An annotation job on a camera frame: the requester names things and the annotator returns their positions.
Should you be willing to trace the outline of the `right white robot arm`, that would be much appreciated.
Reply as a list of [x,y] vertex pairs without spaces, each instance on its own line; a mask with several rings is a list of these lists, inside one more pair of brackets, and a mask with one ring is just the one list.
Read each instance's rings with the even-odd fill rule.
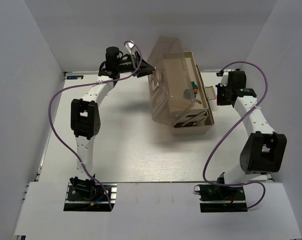
[[248,139],[241,151],[240,161],[224,172],[224,182],[217,185],[217,195],[226,200],[235,192],[232,184],[244,184],[261,175],[279,172],[287,138],[277,133],[267,122],[260,108],[255,91],[246,87],[244,71],[218,73],[222,80],[217,87],[217,105],[232,105],[244,117]]

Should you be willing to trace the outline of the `green orange stubby screwdriver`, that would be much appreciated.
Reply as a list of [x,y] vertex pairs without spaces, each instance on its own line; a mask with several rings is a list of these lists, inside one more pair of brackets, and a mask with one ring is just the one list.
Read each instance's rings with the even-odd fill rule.
[[191,85],[192,85],[193,93],[194,95],[196,95],[198,93],[198,86],[194,81],[191,81]]

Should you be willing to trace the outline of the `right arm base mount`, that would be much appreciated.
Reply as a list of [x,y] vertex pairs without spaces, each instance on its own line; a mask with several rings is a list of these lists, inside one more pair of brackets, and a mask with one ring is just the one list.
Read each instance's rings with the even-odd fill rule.
[[194,193],[199,195],[201,213],[240,213],[248,211],[243,187],[197,184],[194,186]]

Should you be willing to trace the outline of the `left blue table label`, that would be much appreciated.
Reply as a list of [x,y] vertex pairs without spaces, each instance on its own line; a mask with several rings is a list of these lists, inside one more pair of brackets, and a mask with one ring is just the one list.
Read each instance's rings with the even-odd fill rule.
[[67,80],[82,80],[84,78],[84,76],[83,75],[68,75],[67,77],[66,77],[66,79]]

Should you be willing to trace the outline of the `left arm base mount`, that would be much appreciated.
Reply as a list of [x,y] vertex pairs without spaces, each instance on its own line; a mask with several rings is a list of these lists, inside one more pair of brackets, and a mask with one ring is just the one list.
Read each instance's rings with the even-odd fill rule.
[[99,184],[77,186],[68,184],[64,201],[64,212],[111,212],[116,201],[117,184],[109,183],[104,185],[106,191]]

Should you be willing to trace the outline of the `beige plastic toolbox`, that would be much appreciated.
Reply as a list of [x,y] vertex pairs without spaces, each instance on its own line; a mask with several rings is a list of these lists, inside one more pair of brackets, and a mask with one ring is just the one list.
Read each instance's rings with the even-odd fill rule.
[[[148,58],[155,71],[148,77],[152,120],[166,125],[175,135],[205,134],[214,126],[210,101],[216,99],[213,86],[206,86],[191,51],[183,51],[174,37],[158,37]],[[198,86],[194,100],[183,97]]]

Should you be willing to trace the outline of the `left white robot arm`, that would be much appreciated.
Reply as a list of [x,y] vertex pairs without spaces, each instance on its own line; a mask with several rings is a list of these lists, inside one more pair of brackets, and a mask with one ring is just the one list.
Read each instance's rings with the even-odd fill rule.
[[70,125],[76,141],[77,169],[99,185],[102,183],[93,173],[93,145],[101,127],[99,107],[119,81],[148,76],[155,70],[143,59],[138,46],[133,42],[125,44],[127,54],[115,46],[106,49],[96,82],[83,97],[71,102]]

